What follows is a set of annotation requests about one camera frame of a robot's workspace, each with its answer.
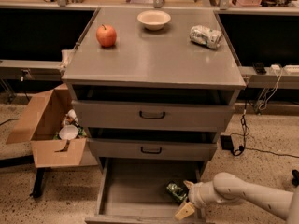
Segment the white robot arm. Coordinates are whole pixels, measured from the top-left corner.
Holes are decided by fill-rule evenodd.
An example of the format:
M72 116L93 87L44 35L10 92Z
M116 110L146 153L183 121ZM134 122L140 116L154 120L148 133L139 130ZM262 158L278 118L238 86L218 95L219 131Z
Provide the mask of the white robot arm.
M299 224L299 189L289 192L246 182L229 173L218 173L212 181L184 182L188 188L188 200L175 213L176 220L192 215L212 203L237 203L245 200L272 215L283 219L286 224Z

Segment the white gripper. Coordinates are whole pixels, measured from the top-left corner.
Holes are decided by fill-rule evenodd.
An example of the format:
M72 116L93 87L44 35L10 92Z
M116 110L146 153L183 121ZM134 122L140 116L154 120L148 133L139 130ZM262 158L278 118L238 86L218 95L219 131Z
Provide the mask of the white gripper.
M219 199L212 182L194 184L192 181L184 180L183 183L189 190L189 202L183 202L179 206L175 213L176 220L182 220L192 215L195 212L195 207L201 209L215 203Z

